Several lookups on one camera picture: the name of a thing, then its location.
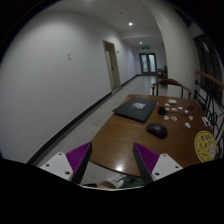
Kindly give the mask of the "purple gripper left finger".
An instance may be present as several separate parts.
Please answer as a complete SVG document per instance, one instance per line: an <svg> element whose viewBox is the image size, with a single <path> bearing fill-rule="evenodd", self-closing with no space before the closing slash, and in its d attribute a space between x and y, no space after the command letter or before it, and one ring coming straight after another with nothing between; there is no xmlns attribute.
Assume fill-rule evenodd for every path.
<svg viewBox="0 0 224 224"><path fill-rule="evenodd" d="M80 184L85 173L88 161L92 154L92 143L85 143L66 154L71 169L73 170L72 182Z"/></svg>

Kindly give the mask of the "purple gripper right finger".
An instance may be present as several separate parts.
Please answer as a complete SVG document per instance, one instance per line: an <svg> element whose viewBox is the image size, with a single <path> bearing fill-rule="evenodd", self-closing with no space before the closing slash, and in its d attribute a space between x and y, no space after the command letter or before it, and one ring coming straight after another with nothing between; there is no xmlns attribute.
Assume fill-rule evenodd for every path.
<svg viewBox="0 0 224 224"><path fill-rule="evenodd" d="M145 185L153 182L152 171L159 159L159 155L147 147L134 142L133 154Z"/></svg>

